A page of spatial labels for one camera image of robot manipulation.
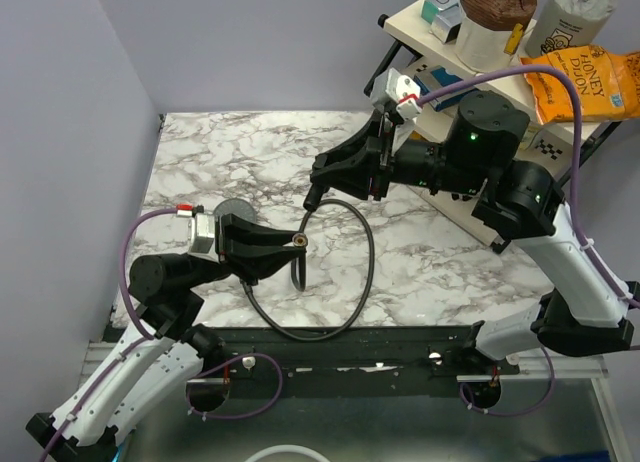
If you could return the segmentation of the grey shower head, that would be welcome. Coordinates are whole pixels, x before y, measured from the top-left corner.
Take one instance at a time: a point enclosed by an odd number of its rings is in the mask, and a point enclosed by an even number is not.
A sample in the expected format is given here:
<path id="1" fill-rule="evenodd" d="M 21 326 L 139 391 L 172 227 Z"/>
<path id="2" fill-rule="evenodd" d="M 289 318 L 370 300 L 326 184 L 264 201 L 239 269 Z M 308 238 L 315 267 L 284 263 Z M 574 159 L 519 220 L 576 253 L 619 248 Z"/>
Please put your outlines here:
<path id="1" fill-rule="evenodd" d="M 255 208 L 249 202 L 240 198 L 225 199 L 214 208 L 213 214 L 216 218 L 232 214 L 251 223 L 257 222 Z"/>

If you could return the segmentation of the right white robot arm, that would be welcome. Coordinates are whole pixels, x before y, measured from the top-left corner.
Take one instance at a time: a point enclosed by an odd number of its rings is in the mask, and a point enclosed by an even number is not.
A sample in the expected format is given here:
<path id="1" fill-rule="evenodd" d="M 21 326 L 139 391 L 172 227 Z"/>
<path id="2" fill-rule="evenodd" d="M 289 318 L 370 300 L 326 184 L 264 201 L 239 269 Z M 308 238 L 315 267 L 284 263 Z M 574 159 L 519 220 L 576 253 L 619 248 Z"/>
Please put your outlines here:
<path id="1" fill-rule="evenodd" d="M 530 308 L 473 326 L 459 352 L 467 371 L 483 373 L 496 360 L 537 347 L 571 357 L 631 348 L 626 298 L 634 287 L 596 270 L 554 177 L 516 158 L 526 113 L 494 92 L 476 91 L 459 103 L 443 142 L 396 145 L 401 127 L 418 113 L 416 96 L 384 96 L 374 108 L 359 132 L 316 157 L 306 210 L 316 210 L 331 189 L 379 200 L 394 183 L 468 196 L 475 200 L 473 216 L 525 251 L 552 282 L 552 291 Z"/>

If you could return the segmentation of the black T-shaped fitting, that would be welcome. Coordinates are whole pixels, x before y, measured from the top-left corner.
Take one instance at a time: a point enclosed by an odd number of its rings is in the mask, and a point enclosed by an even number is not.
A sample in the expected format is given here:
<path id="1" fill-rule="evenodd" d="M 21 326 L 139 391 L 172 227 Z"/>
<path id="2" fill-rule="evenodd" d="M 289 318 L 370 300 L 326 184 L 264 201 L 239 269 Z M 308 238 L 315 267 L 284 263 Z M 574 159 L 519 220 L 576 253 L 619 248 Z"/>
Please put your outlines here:
<path id="1" fill-rule="evenodd" d="M 327 191 L 328 188 L 326 186 L 312 184 L 304 199 L 303 208 L 310 213 L 315 212 Z"/>

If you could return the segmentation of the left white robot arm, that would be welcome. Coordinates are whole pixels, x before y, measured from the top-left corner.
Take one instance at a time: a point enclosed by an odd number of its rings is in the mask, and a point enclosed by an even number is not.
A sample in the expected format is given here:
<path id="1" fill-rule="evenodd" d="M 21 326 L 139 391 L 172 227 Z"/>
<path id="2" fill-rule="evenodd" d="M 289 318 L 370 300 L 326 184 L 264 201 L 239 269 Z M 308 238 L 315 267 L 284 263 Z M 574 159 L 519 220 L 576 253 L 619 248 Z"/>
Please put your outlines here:
<path id="1" fill-rule="evenodd" d="M 42 460 L 112 460 L 170 392 L 196 375 L 214 375 L 225 361 L 222 340 L 195 321 L 204 303 L 195 288 L 230 276 L 254 286 L 306 254 L 300 230 L 200 208 L 174 212 L 190 220 L 187 251 L 140 256 L 121 273 L 131 321 L 119 341 L 65 403 L 27 423 Z"/>

